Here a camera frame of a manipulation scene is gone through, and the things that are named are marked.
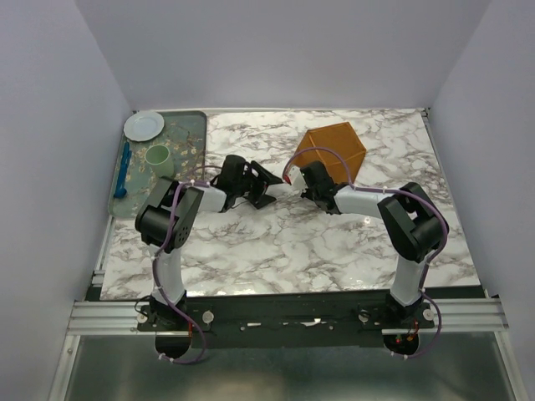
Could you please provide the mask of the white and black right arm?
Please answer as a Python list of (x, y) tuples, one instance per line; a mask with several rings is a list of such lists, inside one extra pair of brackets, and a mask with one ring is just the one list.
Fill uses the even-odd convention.
[(380, 218), (396, 250), (395, 279), (386, 296), (385, 319), (403, 327), (415, 317), (431, 261), (447, 242), (449, 226), (423, 188), (410, 182), (399, 189), (313, 185), (301, 194), (330, 215)]

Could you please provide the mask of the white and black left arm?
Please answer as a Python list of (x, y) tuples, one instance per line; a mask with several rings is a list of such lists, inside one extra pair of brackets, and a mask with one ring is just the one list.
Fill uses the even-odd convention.
[(256, 209), (276, 198), (268, 188), (283, 179), (241, 156), (228, 156), (218, 174), (209, 181), (178, 181), (160, 178), (135, 218), (135, 229), (150, 248), (154, 289), (150, 296), (158, 307), (157, 321), (168, 330), (179, 328), (185, 309), (179, 303), (186, 295), (181, 274), (181, 249), (199, 212), (224, 213), (243, 198)]

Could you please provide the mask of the orange-brown cloth napkin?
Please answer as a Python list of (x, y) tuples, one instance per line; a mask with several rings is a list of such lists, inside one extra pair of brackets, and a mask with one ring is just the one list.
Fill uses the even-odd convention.
[(293, 160), (293, 164), (304, 167), (310, 162), (322, 161), (335, 183), (355, 182), (367, 150), (349, 122), (309, 129), (299, 143), (296, 153), (312, 147), (324, 147), (337, 153), (348, 166), (350, 179), (342, 162), (325, 150), (304, 152)]

